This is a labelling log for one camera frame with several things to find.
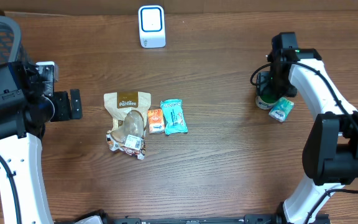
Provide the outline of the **green lid jar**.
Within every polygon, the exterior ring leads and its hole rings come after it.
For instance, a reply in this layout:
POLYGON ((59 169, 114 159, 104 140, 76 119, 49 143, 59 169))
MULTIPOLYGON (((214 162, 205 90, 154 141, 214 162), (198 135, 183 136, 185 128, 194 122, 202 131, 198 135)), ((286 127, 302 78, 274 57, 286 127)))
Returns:
POLYGON ((256 105, 262 110, 270 110, 273 108, 278 101, 278 98, 275 95, 257 95, 255 97, 256 105))

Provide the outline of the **small teal white box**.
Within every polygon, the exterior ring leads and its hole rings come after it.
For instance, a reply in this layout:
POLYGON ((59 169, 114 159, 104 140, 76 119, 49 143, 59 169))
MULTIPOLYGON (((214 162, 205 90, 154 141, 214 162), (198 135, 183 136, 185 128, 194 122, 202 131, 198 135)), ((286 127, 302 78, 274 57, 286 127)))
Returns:
POLYGON ((287 119, 294 105, 294 102, 281 97, 270 110, 268 115, 282 123, 287 119))

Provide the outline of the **beige granola bag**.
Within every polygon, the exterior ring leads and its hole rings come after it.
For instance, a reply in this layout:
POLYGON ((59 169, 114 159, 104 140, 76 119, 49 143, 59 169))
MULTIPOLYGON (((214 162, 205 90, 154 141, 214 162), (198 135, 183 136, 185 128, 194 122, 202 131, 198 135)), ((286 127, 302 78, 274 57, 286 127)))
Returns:
POLYGON ((104 94, 104 107, 112 117, 106 141, 112 152, 123 152, 142 160, 145 157, 147 112, 152 96, 141 91, 104 94))

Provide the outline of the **orange snack packet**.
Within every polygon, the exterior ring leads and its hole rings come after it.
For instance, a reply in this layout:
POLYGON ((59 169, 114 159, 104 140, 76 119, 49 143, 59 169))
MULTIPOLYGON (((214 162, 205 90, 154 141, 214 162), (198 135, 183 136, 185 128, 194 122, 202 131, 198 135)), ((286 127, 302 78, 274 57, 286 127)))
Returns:
POLYGON ((165 131, 165 122, 163 111, 159 109, 148 110, 149 133, 163 133, 165 131))

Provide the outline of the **teal snack packet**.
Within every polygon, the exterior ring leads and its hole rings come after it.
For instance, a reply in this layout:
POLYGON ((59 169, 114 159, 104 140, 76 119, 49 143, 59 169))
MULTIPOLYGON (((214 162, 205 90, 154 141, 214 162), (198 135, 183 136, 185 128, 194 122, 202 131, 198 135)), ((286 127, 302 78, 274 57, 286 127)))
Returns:
POLYGON ((160 107, 165 118, 165 134, 187 133, 188 127, 183 114, 183 101, 170 99, 160 102, 160 107))

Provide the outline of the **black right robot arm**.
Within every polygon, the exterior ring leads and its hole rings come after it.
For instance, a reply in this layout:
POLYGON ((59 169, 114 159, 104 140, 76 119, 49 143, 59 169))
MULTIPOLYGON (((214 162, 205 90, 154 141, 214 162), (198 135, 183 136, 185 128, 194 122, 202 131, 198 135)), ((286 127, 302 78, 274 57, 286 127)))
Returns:
POLYGON ((304 176, 273 215, 246 215, 247 223, 329 223, 320 214, 337 192, 351 193, 358 178, 358 110, 336 88, 315 49, 298 46, 294 32, 272 39, 267 63, 251 76, 256 105, 278 121, 287 119, 300 95, 314 124, 302 153, 304 176))

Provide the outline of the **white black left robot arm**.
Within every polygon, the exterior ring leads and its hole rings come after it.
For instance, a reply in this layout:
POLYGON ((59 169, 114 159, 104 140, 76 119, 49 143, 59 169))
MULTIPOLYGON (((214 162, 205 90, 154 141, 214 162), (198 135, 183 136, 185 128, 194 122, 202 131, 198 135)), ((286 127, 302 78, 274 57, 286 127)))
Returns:
POLYGON ((55 91, 55 62, 0 64, 0 195, 5 223, 52 223, 42 174, 47 122, 83 117, 78 89, 55 91))

